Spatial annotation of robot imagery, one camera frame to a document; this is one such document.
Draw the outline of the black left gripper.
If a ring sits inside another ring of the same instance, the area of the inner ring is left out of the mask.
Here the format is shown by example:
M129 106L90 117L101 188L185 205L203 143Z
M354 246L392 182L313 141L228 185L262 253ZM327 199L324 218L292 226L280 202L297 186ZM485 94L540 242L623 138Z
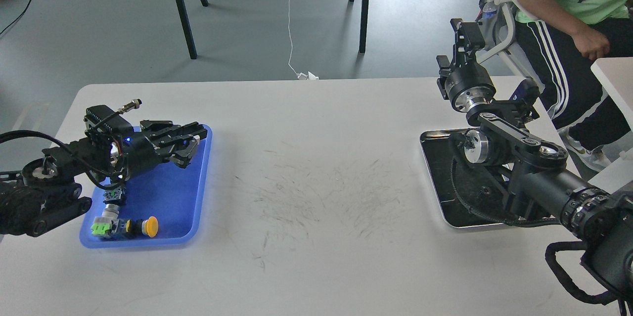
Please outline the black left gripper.
M120 143L117 171L122 171L126 178L139 176L165 161L186 168L196 155L200 140L208 135L208 129L198 122L177 125L172 121L142 120L140 131L117 136Z

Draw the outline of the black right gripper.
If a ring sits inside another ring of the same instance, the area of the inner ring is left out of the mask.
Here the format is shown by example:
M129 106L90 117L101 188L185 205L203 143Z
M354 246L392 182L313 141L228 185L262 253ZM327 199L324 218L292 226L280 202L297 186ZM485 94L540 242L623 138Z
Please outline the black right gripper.
M477 62L476 52L486 46L480 27L461 18L450 19L455 32L453 59L436 55L439 66L437 86L444 100L450 100L457 112L467 113L473 107L488 104L495 88L488 71Z

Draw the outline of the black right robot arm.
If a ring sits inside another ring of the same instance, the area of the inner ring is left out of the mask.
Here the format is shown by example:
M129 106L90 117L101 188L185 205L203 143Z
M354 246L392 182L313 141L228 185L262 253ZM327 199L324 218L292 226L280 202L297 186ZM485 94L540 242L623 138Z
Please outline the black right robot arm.
M437 85L470 128L452 132L448 147L452 188L473 215L517 227L561 225L576 241L553 242L545 261L561 286L580 302L632 313L632 195L610 194L567 170L568 152L532 135L540 88L524 79L508 100L497 92L476 52L485 47L480 27L460 18L453 57L436 57Z

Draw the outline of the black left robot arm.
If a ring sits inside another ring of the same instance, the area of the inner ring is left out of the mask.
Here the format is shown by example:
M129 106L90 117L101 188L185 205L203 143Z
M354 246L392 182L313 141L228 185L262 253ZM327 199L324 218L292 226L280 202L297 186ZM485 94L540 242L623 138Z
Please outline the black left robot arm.
M132 239L158 232L155 217L147 220L121 219L119 211L127 200L125 183L168 161L186 168L208 129L198 122L176 125L172 121L143 120L135 131L122 116L137 109L140 99L113 110L106 105L86 110L85 138L69 144L37 131L9 131L2 142L39 137L54 142L43 157L20 171L1 173L0 229L3 235L38 237L88 212L90 197L82 197L75 177L86 174L104 190L106 208L91 226L101 238Z

